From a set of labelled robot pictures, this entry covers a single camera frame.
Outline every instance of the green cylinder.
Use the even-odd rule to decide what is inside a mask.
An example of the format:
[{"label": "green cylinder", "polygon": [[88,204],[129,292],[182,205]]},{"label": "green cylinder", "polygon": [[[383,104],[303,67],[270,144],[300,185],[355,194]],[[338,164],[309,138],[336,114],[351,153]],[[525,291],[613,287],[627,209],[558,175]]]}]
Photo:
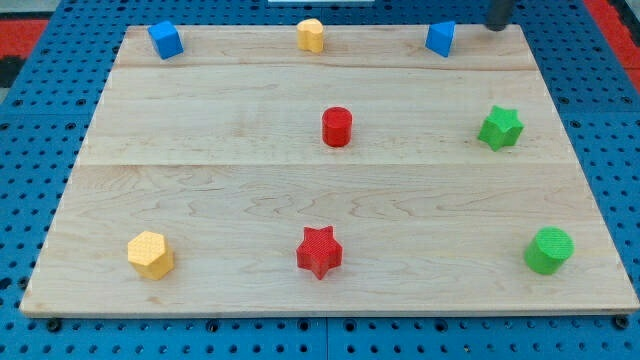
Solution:
[{"label": "green cylinder", "polygon": [[573,255],[573,240],[563,230],[549,226],[538,231],[524,252],[524,260],[531,270],[551,275]]}]

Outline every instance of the wood grain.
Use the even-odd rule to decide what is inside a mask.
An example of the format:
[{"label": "wood grain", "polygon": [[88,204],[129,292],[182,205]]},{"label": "wood grain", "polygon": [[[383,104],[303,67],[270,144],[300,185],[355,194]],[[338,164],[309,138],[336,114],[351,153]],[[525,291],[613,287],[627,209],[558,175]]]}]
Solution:
[{"label": "wood grain", "polygon": [[[21,309],[33,317],[487,316],[625,313],[640,304],[518,27],[459,26],[448,60],[424,26],[181,27],[157,59],[127,32]],[[308,95],[314,90],[316,98]],[[475,139],[517,108],[518,146]],[[352,143],[320,114],[347,105]],[[334,225],[343,266],[295,266],[304,226]],[[574,256],[523,252],[542,226]],[[176,268],[141,279],[126,243],[163,233]]]}]

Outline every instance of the blue cube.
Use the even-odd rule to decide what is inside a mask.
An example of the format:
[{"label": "blue cube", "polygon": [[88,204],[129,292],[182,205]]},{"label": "blue cube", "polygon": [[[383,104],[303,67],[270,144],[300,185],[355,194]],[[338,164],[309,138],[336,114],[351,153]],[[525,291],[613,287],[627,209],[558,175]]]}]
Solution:
[{"label": "blue cube", "polygon": [[163,21],[150,26],[149,35],[151,36],[153,48],[156,49],[162,59],[168,59],[184,51],[178,29],[170,21]]},{"label": "blue cube", "polygon": [[449,57],[449,50],[451,50],[455,29],[455,21],[447,21],[429,26],[425,46],[443,57]]}]

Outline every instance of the yellow block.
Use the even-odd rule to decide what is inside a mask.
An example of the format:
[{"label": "yellow block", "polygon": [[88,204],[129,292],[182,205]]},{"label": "yellow block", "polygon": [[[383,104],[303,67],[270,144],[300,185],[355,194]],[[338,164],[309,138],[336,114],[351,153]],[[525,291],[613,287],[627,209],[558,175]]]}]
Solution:
[{"label": "yellow block", "polygon": [[318,19],[307,19],[298,23],[298,48],[322,52],[324,48],[324,27]]},{"label": "yellow block", "polygon": [[160,280],[173,269],[173,250],[162,234],[143,231],[127,244],[129,263],[149,279]]}]

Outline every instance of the green star block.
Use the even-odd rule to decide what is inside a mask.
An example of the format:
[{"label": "green star block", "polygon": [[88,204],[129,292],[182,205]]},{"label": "green star block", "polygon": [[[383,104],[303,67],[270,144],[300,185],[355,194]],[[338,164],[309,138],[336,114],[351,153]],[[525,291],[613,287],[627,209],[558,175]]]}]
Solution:
[{"label": "green star block", "polygon": [[513,146],[518,141],[524,124],[518,120],[518,110],[494,106],[484,120],[478,140],[484,141],[491,150],[498,151],[503,146]]},{"label": "green star block", "polygon": [[561,229],[553,226],[538,231],[524,252],[529,268],[542,275],[551,275],[573,255],[573,240]]}]

